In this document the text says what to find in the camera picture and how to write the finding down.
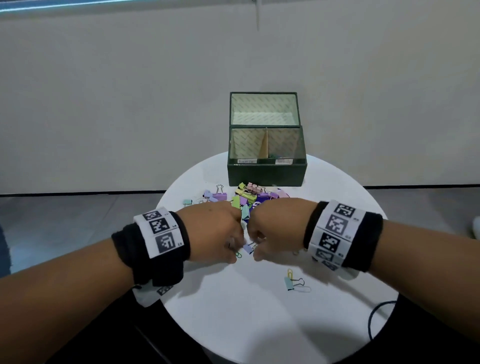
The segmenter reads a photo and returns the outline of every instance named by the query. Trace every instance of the hanging cord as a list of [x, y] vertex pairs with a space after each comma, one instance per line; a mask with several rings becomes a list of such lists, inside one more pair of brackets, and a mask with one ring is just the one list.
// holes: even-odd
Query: hanging cord
[[368, 337], [370, 338], [370, 340], [373, 340], [373, 337], [372, 337], [372, 329], [370, 328], [370, 326], [372, 325], [372, 318], [373, 318], [373, 315], [375, 314], [375, 312], [377, 312], [377, 310], [380, 308], [380, 307], [383, 307], [385, 306], [386, 304], [391, 304], [391, 303], [396, 303], [396, 301], [385, 301], [385, 302], [381, 302], [379, 303], [378, 305], [375, 306], [375, 308], [372, 310], [372, 312], [370, 313], [370, 316], [368, 318]]

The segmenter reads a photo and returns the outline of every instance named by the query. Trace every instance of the white wall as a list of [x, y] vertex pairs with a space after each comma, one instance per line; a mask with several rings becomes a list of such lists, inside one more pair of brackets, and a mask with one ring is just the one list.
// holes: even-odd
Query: white wall
[[0, 17], [0, 194], [161, 190], [228, 145], [230, 91], [297, 91], [364, 185], [480, 182], [480, 4], [319, 0]]

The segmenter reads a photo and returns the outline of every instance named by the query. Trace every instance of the black wristband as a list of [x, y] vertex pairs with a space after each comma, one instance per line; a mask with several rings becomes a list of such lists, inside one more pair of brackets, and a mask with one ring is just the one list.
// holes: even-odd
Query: black wristband
[[383, 227], [382, 215], [366, 212], [342, 266], [367, 272], [372, 264]]
[[170, 211], [179, 226], [183, 246], [152, 259], [148, 256], [145, 240], [137, 224], [130, 224], [112, 234], [117, 253], [125, 265], [132, 268], [135, 284], [146, 284], [150, 279], [154, 286], [172, 286], [183, 278], [183, 262], [190, 257], [190, 240], [185, 224]]
[[305, 228], [305, 235], [303, 236], [303, 247], [308, 249], [308, 244], [310, 243], [310, 239], [313, 235], [313, 230], [315, 230], [315, 226], [317, 224], [320, 215], [322, 214], [325, 207], [327, 207], [328, 202], [320, 201], [313, 210], [312, 214], [310, 215], [310, 220], [308, 220], [307, 227]]

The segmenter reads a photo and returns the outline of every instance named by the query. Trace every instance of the white tabletop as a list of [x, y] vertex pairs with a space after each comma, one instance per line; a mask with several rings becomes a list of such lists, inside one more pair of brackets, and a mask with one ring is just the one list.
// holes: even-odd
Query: white tabletop
[[[282, 187], [291, 197], [331, 199], [381, 213], [374, 198], [353, 178], [318, 158], [307, 156], [302, 187]], [[182, 174], [159, 202], [179, 210], [215, 185], [226, 187], [227, 153], [210, 157]], [[370, 274], [343, 280], [301, 252], [279, 258], [282, 264], [255, 262], [243, 249], [235, 264], [202, 266], [187, 262], [181, 283], [161, 297], [180, 327], [212, 352], [236, 363], [333, 363], [368, 341], [368, 316], [379, 302], [397, 293]], [[303, 278], [310, 293], [288, 291], [287, 269]], [[387, 314], [375, 315], [372, 332]]]

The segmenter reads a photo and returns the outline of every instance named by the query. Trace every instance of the white wristband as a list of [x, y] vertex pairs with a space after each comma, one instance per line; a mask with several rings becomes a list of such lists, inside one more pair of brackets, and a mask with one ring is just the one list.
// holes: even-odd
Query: white wristband
[[343, 264], [365, 211], [332, 200], [313, 230], [308, 253], [330, 270]]
[[142, 232], [150, 259], [184, 244], [176, 220], [164, 207], [137, 215], [133, 221]]

